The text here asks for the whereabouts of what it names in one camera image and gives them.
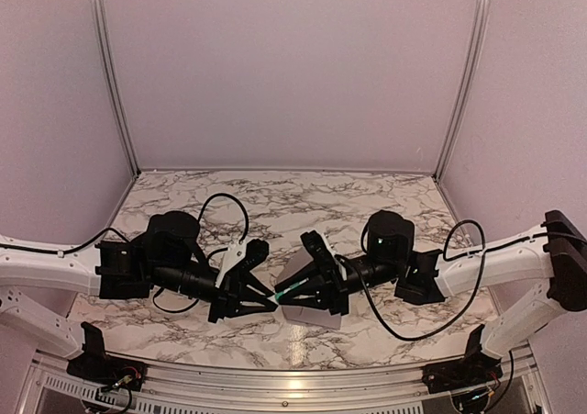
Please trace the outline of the green white glue stick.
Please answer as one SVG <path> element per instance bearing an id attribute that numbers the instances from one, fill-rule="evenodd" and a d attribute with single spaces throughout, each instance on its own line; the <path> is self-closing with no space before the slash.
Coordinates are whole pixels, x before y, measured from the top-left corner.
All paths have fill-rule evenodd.
<path id="1" fill-rule="evenodd" d="M 287 286 L 283 291 L 276 292 L 274 294 L 274 301 L 276 303 L 279 303 L 282 297 L 284 297 L 286 294 L 292 292 L 293 290 L 295 290 L 296 288 L 298 288 L 301 285 L 304 285 L 307 282 L 308 282 L 308 279 L 304 279 L 302 281 L 295 282 L 292 285 Z"/>

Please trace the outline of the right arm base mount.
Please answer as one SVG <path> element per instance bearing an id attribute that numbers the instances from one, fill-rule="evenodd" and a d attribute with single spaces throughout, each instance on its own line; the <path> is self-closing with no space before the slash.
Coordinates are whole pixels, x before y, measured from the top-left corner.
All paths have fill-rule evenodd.
<path id="1" fill-rule="evenodd" d="M 474 329 L 467 340 L 465 353 L 458 359 L 427 364 L 422 369 L 422 383 L 429 394 L 459 390 L 484 384 L 494 376 L 502 377 L 501 359 L 482 351 L 485 325 Z"/>

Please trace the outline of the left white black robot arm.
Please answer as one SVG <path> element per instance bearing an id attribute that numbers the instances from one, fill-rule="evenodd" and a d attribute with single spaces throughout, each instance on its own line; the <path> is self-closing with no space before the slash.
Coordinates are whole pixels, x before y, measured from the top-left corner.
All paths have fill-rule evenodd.
<path id="1" fill-rule="evenodd" d="M 269 255 L 268 242 L 243 237 L 229 245 L 220 267 L 211 266 L 197 238 L 194 216 L 171 211 L 150 218 L 132 241 L 95 238 L 70 249 L 21 245 L 1 239 L 1 315 L 35 336 L 45 352 L 79 362 L 97 382 L 109 381 L 116 362 L 106 353 L 102 332 L 90 323 L 71 324 L 48 310 L 35 310 L 17 288 L 47 287 L 101 299 L 137 299 L 153 287 L 209 304 L 208 319 L 273 312 L 271 290 L 253 271 Z"/>

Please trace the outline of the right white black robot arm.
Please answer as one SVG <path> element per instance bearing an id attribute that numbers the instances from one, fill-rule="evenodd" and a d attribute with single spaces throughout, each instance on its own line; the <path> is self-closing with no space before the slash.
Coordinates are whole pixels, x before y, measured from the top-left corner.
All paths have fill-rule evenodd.
<path id="1" fill-rule="evenodd" d="M 349 312 L 349 297 L 386 282 L 405 303 L 436 304 L 463 292 L 519 280 L 536 285 L 498 319 L 475 329 L 454 375 L 472 385 L 498 364 L 511 348 L 560 315 L 586 309 L 586 239 L 560 211 L 546 213 L 542 224 L 510 239 L 450 255 L 446 248 L 417 252 L 415 225 L 399 214 L 380 210 L 363 228 L 363 254 L 346 258 L 312 230 L 301 236 L 311 260 L 275 286 L 277 302 Z"/>

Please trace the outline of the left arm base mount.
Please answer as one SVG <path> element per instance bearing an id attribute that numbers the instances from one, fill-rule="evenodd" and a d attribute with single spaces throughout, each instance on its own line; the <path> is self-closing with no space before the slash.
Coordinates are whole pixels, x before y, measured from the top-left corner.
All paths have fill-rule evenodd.
<path id="1" fill-rule="evenodd" d="M 100 385 L 98 396 L 117 390 L 127 392 L 122 409 L 110 408 L 106 413 L 128 413 L 133 404 L 133 393 L 142 388 L 147 372 L 144 362 L 111 355 L 106 352 L 103 333 L 89 322 L 82 322 L 82 351 L 68 361 L 67 373 Z"/>

